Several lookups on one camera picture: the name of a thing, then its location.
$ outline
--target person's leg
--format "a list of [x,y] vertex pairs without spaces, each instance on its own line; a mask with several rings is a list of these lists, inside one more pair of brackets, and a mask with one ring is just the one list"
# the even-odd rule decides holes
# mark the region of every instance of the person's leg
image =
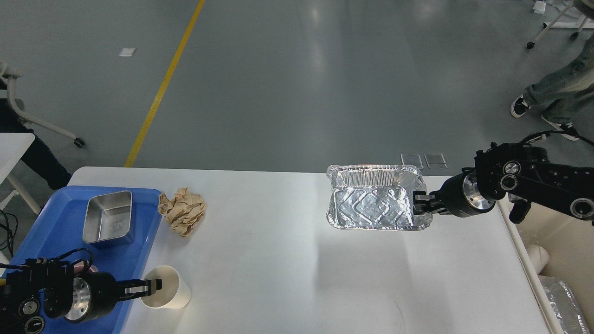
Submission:
[[[0,132],[4,133],[32,133],[18,121],[10,107],[0,99]],[[35,173],[48,182],[51,189],[65,187],[72,175],[58,162],[47,145],[35,135],[31,146],[27,149],[21,160]]]
[[594,110],[594,84],[564,99],[553,102],[542,112],[547,120],[558,124],[571,123],[571,119],[585,111]]
[[529,106],[551,103],[574,95],[594,83],[594,34],[588,38],[580,55],[567,66],[547,74],[541,81],[524,89]]

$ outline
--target person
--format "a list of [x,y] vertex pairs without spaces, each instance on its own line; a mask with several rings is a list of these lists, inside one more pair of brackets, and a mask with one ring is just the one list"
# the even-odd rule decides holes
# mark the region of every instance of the person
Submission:
[[541,118],[556,130],[565,131],[563,137],[579,140],[573,117],[594,108],[594,33],[576,59],[526,87],[511,104],[511,115],[520,118],[532,107],[545,104],[548,106]]
[[[0,79],[0,89],[5,89],[5,83]],[[23,109],[23,101],[17,100]],[[66,187],[72,175],[58,162],[47,145],[33,132],[26,128],[17,114],[10,108],[6,99],[0,99],[0,132],[2,133],[32,133],[35,135],[31,146],[21,157],[21,160],[40,177],[48,182],[48,186],[57,190]]]

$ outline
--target aluminum foil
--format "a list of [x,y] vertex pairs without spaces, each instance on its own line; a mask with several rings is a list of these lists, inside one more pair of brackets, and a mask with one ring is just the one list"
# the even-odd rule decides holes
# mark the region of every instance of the aluminum foil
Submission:
[[565,334],[590,334],[582,310],[569,287],[560,279],[538,276],[546,297]]
[[413,214],[413,191],[426,191],[419,169],[412,165],[330,166],[332,197],[326,218],[340,229],[418,231],[431,214]]

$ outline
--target caster wheel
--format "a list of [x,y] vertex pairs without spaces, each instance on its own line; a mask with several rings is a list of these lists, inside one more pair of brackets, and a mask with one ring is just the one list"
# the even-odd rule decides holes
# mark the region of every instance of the caster wheel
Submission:
[[85,143],[84,139],[82,139],[82,138],[76,138],[76,139],[74,140],[74,145],[76,145],[76,147],[78,147],[79,149],[80,149],[81,147],[83,147],[85,144],[86,144],[86,143]]

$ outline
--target crumpled paper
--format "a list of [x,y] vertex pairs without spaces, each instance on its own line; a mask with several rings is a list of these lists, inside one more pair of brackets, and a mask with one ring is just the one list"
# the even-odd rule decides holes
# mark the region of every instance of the crumpled paper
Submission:
[[171,231],[187,237],[192,233],[194,225],[200,221],[206,211],[206,203],[200,194],[194,194],[187,188],[180,188],[169,200],[165,193],[159,195],[159,213],[165,216]]

